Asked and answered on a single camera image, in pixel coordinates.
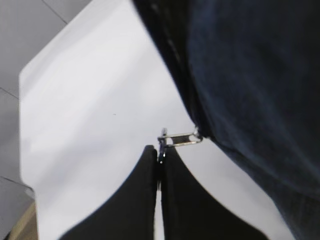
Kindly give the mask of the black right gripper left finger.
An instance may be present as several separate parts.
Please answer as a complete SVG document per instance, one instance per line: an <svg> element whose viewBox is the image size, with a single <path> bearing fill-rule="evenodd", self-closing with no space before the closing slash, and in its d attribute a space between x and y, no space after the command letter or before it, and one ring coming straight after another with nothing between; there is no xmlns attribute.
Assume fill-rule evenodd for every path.
<svg viewBox="0 0 320 240"><path fill-rule="evenodd" d="M63 240L154 239L157 151L147 145L120 188Z"/></svg>

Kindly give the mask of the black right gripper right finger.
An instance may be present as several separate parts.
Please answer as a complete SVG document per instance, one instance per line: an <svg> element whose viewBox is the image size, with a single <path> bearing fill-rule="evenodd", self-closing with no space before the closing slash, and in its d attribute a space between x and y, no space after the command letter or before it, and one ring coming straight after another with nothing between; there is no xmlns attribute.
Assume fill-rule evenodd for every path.
<svg viewBox="0 0 320 240"><path fill-rule="evenodd" d="M164 152L161 207L166 240L265 240L257 228L221 205L195 179L175 148Z"/></svg>

